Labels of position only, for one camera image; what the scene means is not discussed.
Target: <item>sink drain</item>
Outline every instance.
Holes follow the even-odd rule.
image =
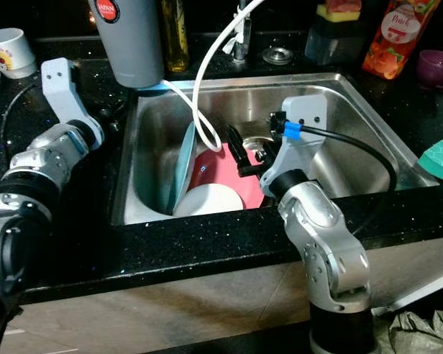
[[[267,48],[263,51],[263,59],[269,64],[286,65],[290,63],[294,55],[288,49],[280,46]]]
[[[264,136],[251,136],[243,140],[243,147],[257,153],[259,150],[263,150],[263,144],[265,142],[272,142],[272,139]]]

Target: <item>black countertop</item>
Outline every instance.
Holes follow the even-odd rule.
[[[415,82],[414,58],[402,75],[388,82],[359,69],[358,65],[316,67],[302,55],[303,34],[264,34],[255,39],[245,66],[235,66],[225,55],[217,55],[206,78],[340,72],[370,102],[408,147],[420,156],[443,139],[443,91],[424,91]],[[213,36],[193,39],[192,48],[205,52]],[[282,44],[294,49],[288,66],[262,61],[260,49]],[[104,125],[118,117],[112,114],[128,99],[111,73],[101,43],[82,39],[38,42],[40,61],[66,56],[79,68],[79,91],[90,114]],[[169,75],[170,80],[195,76],[202,56],[193,55],[186,72]],[[39,74],[22,80],[2,78],[1,118],[10,101],[29,83],[30,89],[10,111],[7,140],[17,153],[32,138],[57,122],[40,88]],[[116,182],[121,136],[87,156],[74,170],[56,212],[47,266],[39,286],[30,289],[23,303],[82,296],[159,282],[199,277],[299,260],[300,256],[284,234],[275,207],[215,215],[201,215],[130,226],[109,225],[109,207]],[[7,167],[0,139],[0,178]],[[336,199],[347,224],[359,226],[382,196],[361,195]],[[357,237],[364,247],[374,249],[443,237],[443,183],[437,187],[395,192],[387,211]]]

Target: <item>faucet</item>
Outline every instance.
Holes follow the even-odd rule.
[[[239,0],[238,13],[243,10],[250,0]],[[246,56],[250,48],[251,37],[251,18],[247,16],[240,24],[235,28],[235,38],[231,55],[233,56],[233,62],[237,64],[243,64],[246,62]]]

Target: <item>purple mug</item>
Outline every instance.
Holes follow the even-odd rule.
[[[428,89],[443,89],[443,52],[422,50],[416,67],[419,83]]]

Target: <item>sink basin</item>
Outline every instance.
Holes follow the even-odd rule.
[[[192,82],[179,82],[191,93]],[[397,190],[437,185],[417,157],[387,126],[344,76],[298,74],[206,80],[199,108],[226,141],[226,124],[238,129],[246,146],[269,139],[269,113],[286,97],[322,94],[327,99],[327,129],[359,139],[382,153],[397,173]],[[172,218],[162,211],[191,110],[176,94],[144,91],[130,109],[111,222],[117,225]],[[197,153],[205,150],[199,143]],[[367,153],[327,139],[315,155],[310,178],[331,198],[385,191],[388,174]]]

